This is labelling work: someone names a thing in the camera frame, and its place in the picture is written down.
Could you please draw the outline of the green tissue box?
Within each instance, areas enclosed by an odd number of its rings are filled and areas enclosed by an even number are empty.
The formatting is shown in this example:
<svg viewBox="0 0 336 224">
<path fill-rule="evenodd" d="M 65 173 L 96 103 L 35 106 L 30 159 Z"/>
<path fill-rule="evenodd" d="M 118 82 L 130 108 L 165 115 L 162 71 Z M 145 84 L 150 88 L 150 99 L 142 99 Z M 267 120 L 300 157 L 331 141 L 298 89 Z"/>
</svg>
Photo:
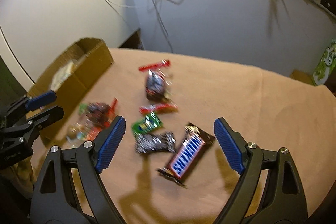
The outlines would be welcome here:
<svg viewBox="0 0 336 224">
<path fill-rule="evenodd" d="M 335 39 L 326 47 L 319 63 L 312 74 L 312 81 L 315 86 L 323 85 L 335 68 Z"/>
</svg>

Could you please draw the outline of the brown cardboard box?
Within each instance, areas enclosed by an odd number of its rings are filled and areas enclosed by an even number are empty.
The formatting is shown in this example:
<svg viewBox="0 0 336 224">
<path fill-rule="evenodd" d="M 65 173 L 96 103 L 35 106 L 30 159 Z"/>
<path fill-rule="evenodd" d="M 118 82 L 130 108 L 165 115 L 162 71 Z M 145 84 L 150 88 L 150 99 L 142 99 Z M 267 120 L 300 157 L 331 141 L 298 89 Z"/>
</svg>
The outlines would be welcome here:
<svg viewBox="0 0 336 224">
<path fill-rule="evenodd" d="M 29 90 L 31 97 L 45 93 L 52 88 L 52 83 L 60 78 L 61 73 L 69 68 L 69 76 L 54 89 L 57 99 L 48 107 L 58 105 L 64 110 L 64 117 L 41 131 L 41 139 L 48 144 L 57 136 L 77 105 L 96 81 L 113 64 L 110 51 L 102 39 L 82 38 L 68 47 L 40 75 Z"/>
</svg>

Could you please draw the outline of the clear red-ended prune packet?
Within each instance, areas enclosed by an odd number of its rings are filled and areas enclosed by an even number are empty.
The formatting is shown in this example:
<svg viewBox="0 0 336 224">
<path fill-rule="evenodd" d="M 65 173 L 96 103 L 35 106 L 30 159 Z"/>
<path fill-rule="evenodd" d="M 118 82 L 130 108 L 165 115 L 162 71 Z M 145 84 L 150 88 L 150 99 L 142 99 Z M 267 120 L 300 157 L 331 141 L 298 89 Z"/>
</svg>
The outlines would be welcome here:
<svg viewBox="0 0 336 224">
<path fill-rule="evenodd" d="M 145 73 L 145 95 L 150 102 L 149 105 L 141 106 L 139 112 L 147 115 L 151 112 L 155 114 L 174 113 L 178 111 L 178 106 L 171 100 L 171 75 L 170 60 L 162 59 L 159 62 L 146 64 L 138 67 L 138 70 Z"/>
</svg>

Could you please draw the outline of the black white candy wrapper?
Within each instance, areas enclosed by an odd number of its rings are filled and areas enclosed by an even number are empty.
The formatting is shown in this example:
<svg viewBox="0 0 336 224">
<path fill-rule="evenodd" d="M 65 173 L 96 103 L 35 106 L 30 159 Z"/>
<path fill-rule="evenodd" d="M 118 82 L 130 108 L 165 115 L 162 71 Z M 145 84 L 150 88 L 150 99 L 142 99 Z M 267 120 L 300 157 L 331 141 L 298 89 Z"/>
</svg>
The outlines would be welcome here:
<svg viewBox="0 0 336 224">
<path fill-rule="evenodd" d="M 135 139 L 135 151 L 140 154 L 154 152 L 175 153 L 175 136 L 171 131 L 161 134 L 141 134 Z"/>
</svg>

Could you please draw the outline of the small clear dark snack bag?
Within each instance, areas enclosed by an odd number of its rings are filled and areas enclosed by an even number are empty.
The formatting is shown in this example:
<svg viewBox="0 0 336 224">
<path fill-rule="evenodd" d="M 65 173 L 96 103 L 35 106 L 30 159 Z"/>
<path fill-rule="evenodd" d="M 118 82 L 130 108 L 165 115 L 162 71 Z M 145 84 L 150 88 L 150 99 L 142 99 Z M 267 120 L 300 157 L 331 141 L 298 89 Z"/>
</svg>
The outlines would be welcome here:
<svg viewBox="0 0 336 224">
<path fill-rule="evenodd" d="M 117 104 L 117 98 L 114 98 L 111 104 L 104 102 L 81 103 L 79 106 L 78 125 L 103 129 L 109 127 L 116 115 Z"/>
</svg>

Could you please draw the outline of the green candy packet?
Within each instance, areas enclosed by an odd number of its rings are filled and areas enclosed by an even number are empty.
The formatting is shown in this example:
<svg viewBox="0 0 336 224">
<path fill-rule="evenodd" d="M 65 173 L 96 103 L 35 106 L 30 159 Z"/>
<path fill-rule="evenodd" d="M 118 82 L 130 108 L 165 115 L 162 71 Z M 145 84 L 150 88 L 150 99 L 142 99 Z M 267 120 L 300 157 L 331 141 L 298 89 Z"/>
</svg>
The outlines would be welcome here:
<svg viewBox="0 0 336 224">
<path fill-rule="evenodd" d="M 131 130 L 134 136 L 149 134 L 155 130 L 162 128 L 163 123 L 154 112 L 146 114 L 142 119 L 132 124 Z"/>
</svg>

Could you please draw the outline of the Snickers bar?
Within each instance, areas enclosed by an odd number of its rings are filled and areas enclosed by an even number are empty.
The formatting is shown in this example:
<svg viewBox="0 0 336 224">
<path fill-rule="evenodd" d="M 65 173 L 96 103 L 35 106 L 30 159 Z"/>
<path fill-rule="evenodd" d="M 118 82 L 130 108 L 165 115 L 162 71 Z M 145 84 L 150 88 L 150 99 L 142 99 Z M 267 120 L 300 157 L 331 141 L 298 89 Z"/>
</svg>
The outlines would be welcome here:
<svg viewBox="0 0 336 224">
<path fill-rule="evenodd" d="M 185 125 L 185 137 L 177 152 L 163 168 L 157 169 L 157 172 L 161 176 L 185 187 L 185 180 L 214 142 L 215 137 L 213 135 L 192 123 L 188 123 Z"/>
</svg>

